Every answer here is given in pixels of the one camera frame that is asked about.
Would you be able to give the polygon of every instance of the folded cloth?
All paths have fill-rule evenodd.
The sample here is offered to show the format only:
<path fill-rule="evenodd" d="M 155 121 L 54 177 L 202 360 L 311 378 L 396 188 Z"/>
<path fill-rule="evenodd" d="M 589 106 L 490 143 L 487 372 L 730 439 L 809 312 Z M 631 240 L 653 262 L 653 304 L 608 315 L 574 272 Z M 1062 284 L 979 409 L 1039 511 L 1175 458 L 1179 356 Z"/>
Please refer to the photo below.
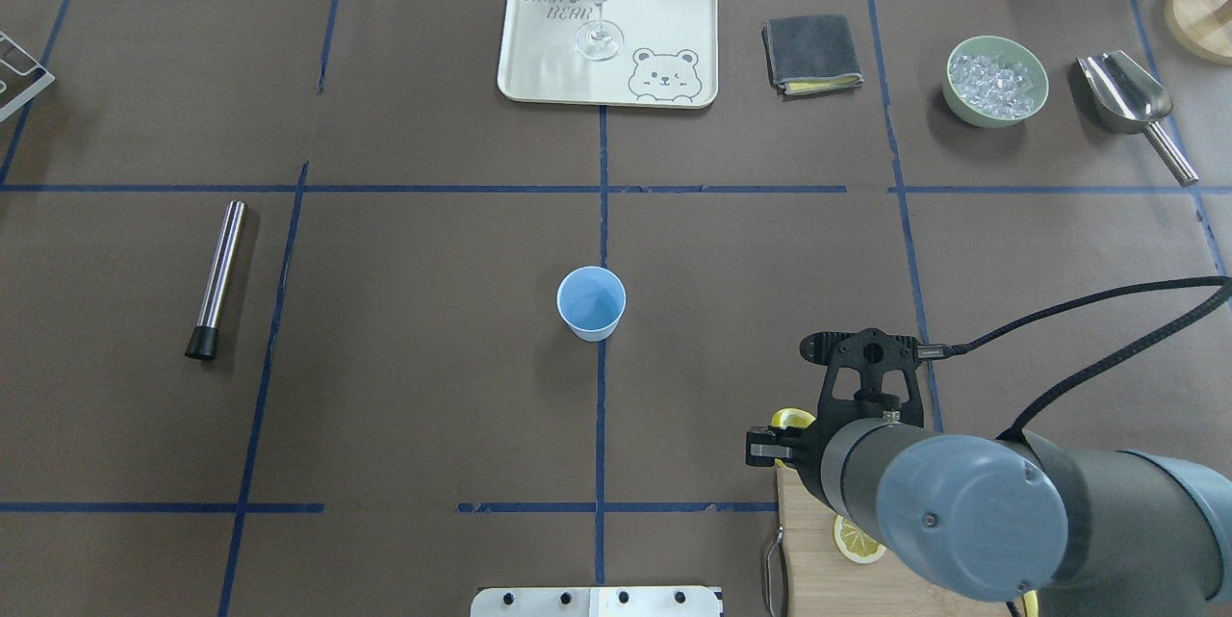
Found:
<path fill-rule="evenodd" d="M 770 20 L 761 28 L 770 76 L 784 94 L 812 95 L 864 85 L 846 16 Z"/>

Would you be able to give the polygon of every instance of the cutting board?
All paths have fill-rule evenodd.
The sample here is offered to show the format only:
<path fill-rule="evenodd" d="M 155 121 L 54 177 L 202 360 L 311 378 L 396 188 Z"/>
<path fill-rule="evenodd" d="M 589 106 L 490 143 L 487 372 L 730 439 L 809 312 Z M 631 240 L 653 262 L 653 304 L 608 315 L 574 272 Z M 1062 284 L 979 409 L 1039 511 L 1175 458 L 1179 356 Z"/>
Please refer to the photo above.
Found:
<path fill-rule="evenodd" d="M 934 586 L 891 552 L 872 564 L 845 559 L 834 547 L 834 512 L 808 494 L 793 470 L 775 468 L 775 474 L 787 559 L 787 617 L 1005 617 L 1004 603 L 978 602 Z"/>

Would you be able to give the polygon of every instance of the lemon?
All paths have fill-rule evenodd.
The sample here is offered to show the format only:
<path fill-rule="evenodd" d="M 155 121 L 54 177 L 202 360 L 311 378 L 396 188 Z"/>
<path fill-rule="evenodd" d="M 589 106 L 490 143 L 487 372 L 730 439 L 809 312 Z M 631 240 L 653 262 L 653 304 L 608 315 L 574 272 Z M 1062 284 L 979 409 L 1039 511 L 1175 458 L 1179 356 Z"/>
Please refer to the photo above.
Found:
<path fill-rule="evenodd" d="M 886 554 L 886 546 L 841 516 L 834 517 L 834 543 L 844 557 L 856 564 L 872 564 Z"/>
<path fill-rule="evenodd" d="M 782 410 L 775 413 L 774 416 L 771 416 L 770 426 L 797 427 L 804 430 L 813 424 L 813 420 L 817 420 L 817 416 L 813 416 L 812 413 L 806 413 L 804 410 L 801 410 L 801 408 L 782 408 Z M 779 468 L 786 468 L 782 461 L 775 461 L 774 464 L 777 466 Z"/>

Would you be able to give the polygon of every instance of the bear face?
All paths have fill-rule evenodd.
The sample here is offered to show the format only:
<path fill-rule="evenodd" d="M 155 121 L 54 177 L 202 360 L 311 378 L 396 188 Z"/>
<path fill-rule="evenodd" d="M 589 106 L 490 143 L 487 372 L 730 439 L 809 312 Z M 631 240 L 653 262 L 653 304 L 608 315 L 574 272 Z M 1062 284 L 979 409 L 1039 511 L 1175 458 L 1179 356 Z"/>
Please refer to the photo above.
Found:
<path fill-rule="evenodd" d="M 675 101 L 686 103 L 701 94 L 697 76 L 697 53 L 678 50 L 676 54 L 654 54 L 648 48 L 633 52 L 633 74 L 628 90 L 638 101 Z"/>

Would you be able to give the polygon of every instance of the glass stem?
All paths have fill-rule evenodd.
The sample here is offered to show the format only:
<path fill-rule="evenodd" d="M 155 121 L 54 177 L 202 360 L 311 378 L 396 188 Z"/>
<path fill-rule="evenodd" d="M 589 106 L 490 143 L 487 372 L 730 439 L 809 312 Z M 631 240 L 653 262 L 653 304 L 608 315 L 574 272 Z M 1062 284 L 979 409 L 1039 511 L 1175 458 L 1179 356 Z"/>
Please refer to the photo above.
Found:
<path fill-rule="evenodd" d="M 595 28 L 590 31 L 590 38 L 595 39 L 595 42 L 602 42 L 602 39 L 607 38 L 607 30 L 604 28 L 604 4 L 598 2 L 595 7 L 599 9 L 599 20 L 595 20 Z"/>

